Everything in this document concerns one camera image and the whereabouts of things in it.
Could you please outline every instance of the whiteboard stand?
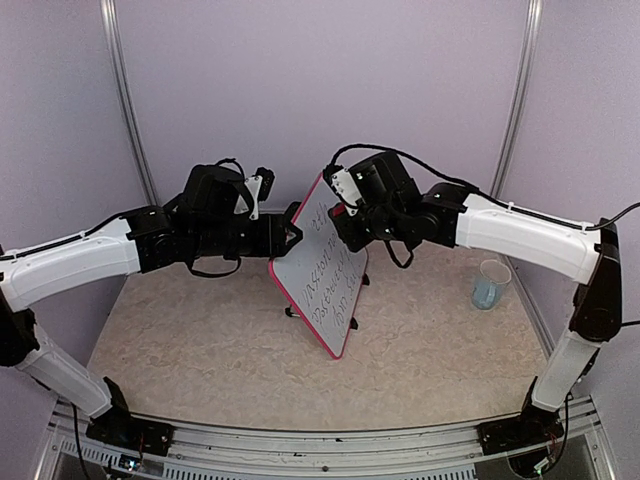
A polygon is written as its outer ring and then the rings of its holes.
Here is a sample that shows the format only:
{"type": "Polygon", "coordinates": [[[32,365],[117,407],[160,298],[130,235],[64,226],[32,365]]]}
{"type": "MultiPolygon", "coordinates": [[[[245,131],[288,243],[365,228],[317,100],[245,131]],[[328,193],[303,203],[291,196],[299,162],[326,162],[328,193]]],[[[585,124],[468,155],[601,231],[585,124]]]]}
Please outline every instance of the whiteboard stand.
{"type": "MultiPolygon", "coordinates": [[[[371,285],[371,279],[369,278],[369,275],[367,275],[365,273],[362,276],[362,286],[363,287],[368,287],[369,285],[371,285]]],[[[294,317],[295,318],[301,318],[300,314],[294,310],[292,304],[289,304],[289,306],[284,309],[284,314],[289,318],[294,318],[294,317]]],[[[351,317],[351,320],[350,320],[350,323],[349,323],[349,328],[351,330],[357,330],[358,327],[359,327],[359,325],[358,325],[358,321],[356,320],[356,317],[351,317]]]]}

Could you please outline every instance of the metal frame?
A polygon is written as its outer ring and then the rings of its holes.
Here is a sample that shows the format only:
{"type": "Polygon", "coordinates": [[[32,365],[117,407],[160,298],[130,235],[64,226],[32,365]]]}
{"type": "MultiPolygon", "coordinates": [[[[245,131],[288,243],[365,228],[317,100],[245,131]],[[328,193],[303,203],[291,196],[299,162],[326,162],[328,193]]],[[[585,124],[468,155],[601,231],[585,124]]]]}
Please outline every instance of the metal frame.
{"type": "MultiPolygon", "coordinates": [[[[613,469],[600,419],[591,399],[570,402],[569,437],[586,435],[599,480],[613,480],[613,469]]],[[[265,480],[357,478],[360,480],[465,478],[477,462],[517,455],[540,445],[483,456],[478,441],[478,421],[434,427],[354,432],[288,432],[170,421],[176,427],[167,457],[145,455],[146,472],[156,479],[265,480]]],[[[87,418],[79,419],[84,432],[87,418]]],[[[114,466],[127,451],[87,439],[81,444],[88,462],[114,466]]],[[[73,413],[59,402],[47,429],[46,445],[36,480],[50,480],[61,453],[76,456],[73,413]]]]}
{"type": "Polygon", "coordinates": [[[122,52],[122,44],[120,42],[120,31],[118,30],[118,16],[116,14],[115,0],[101,0],[102,21],[104,23],[104,31],[109,44],[109,52],[111,53],[111,61],[113,71],[116,76],[116,84],[118,87],[118,98],[120,107],[129,133],[129,141],[133,150],[133,157],[140,176],[142,188],[147,203],[150,205],[158,204],[158,194],[153,183],[151,170],[147,163],[144,149],[142,148],[142,139],[138,129],[133,102],[131,100],[131,92],[127,82],[127,71],[124,64],[124,55],[122,52]]]}
{"type": "Polygon", "coordinates": [[[529,77],[533,68],[533,57],[538,41],[538,31],[540,29],[540,18],[542,16],[542,0],[529,0],[529,10],[525,27],[524,40],[522,43],[522,53],[520,55],[520,65],[518,67],[518,77],[516,80],[516,90],[511,103],[507,131],[502,141],[500,159],[498,167],[491,185],[491,196],[499,197],[504,189],[504,184],[509,172],[509,165],[513,155],[513,147],[520,128],[520,119],[524,111],[529,77]]]}
{"type": "MultiPolygon", "coordinates": [[[[118,96],[129,133],[134,159],[148,203],[157,204],[158,195],[146,160],[127,82],[115,0],[101,0],[105,34],[112,58],[118,96]]],[[[542,13],[542,0],[530,0],[525,35],[518,68],[516,89],[509,120],[501,146],[500,158],[491,186],[491,194],[500,196],[511,164],[513,149],[524,110],[526,92],[537,43],[542,13]]],[[[514,272],[515,286],[547,355],[553,340],[546,329],[535,302],[518,277],[513,264],[505,259],[514,272]]],[[[476,425],[480,421],[451,425],[385,430],[371,432],[283,432],[215,427],[188,422],[170,422],[176,427],[175,443],[169,456],[145,456],[147,462],[161,475],[141,474],[146,478],[206,479],[236,478],[259,480],[265,478],[361,478],[408,479],[447,478],[447,473],[464,473],[478,461],[504,457],[498,454],[482,456],[476,425]]],[[[80,419],[81,431],[87,419],[80,419]]],[[[599,417],[589,398],[570,403],[570,437],[585,435],[590,446],[600,480],[614,480],[613,455],[599,417]]],[[[87,461],[107,465],[107,459],[119,458],[127,452],[87,439],[81,434],[87,461]]],[[[53,478],[61,453],[77,455],[73,437],[73,417],[70,407],[58,403],[41,444],[42,455],[35,467],[36,480],[53,478]]],[[[524,453],[528,449],[509,452],[524,453]]]]}

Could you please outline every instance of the clear plastic cup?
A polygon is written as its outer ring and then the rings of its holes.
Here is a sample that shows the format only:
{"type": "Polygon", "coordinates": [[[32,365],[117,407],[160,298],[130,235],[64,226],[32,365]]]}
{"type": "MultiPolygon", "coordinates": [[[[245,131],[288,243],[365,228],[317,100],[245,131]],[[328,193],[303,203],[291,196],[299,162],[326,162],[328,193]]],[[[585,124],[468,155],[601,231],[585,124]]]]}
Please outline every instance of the clear plastic cup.
{"type": "Polygon", "coordinates": [[[511,282],[511,270],[498,260],[485,260],[473,285],[471,302],[480,310],[491,310],[511,282]]]}

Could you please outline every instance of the small whiteboard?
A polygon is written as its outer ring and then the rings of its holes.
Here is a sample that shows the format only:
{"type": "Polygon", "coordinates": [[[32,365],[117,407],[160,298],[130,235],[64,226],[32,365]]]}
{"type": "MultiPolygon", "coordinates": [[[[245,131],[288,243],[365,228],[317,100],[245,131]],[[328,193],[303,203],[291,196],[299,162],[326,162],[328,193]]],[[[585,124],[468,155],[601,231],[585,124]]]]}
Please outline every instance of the small whiteboard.
{"type": "Polygon", "coordinates": [[[367,251],[352,253],[338,238],[328,210],[337,198],[318,176],[293,217],[302,241],[269,272],[291,306],[333,358],[341,358],[367,266],[367,251]]]}

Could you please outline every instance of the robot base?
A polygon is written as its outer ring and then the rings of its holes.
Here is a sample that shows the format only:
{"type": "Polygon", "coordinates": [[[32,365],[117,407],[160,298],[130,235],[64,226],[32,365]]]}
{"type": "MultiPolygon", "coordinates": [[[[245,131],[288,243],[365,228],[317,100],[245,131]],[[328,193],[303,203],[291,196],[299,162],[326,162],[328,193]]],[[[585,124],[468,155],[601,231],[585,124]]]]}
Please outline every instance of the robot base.
{"type": "Polygon", "coordinates": [[[535,382],[536,380],[531,384],[518,416],[478,425],[484,455],[530,447],[564,435],[558,412],[547,412],[531,403],[531,392],[535,382]]]}
{"type": "Polygon", "coordinates": [[[87,437],[136,452],[166,457],[174,427],[168,423],[132,417],[120,388],[105,377],[112,407],[87,427],[87,437]]]}

